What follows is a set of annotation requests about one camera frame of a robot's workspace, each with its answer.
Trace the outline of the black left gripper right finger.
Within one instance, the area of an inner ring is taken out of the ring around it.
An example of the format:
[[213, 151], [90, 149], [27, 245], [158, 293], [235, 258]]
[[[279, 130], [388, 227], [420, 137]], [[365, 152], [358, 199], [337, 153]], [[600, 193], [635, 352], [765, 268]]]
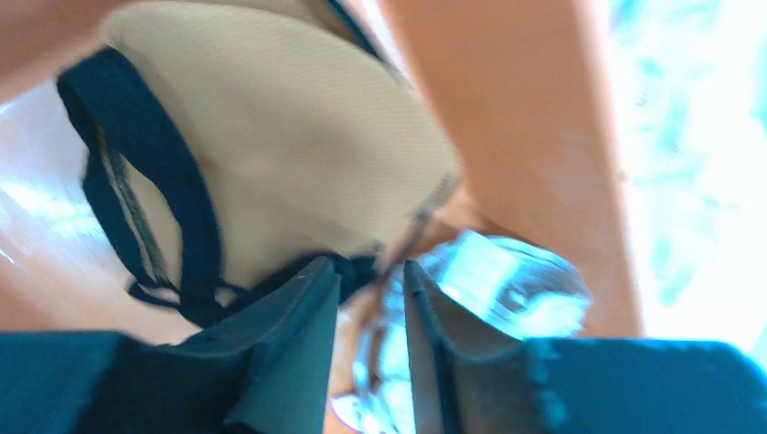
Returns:
[[763, 433], [766, 375], [715, 341], [502, 334], [403, 269], [419, 433]]

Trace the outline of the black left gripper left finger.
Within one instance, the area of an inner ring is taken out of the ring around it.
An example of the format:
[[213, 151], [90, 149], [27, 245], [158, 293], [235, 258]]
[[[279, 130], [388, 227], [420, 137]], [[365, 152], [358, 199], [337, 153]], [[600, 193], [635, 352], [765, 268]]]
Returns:
[[1, 335], [4, 433], [321, 431], [341, 279], [313, 259], [180, 344], [118, 331]]

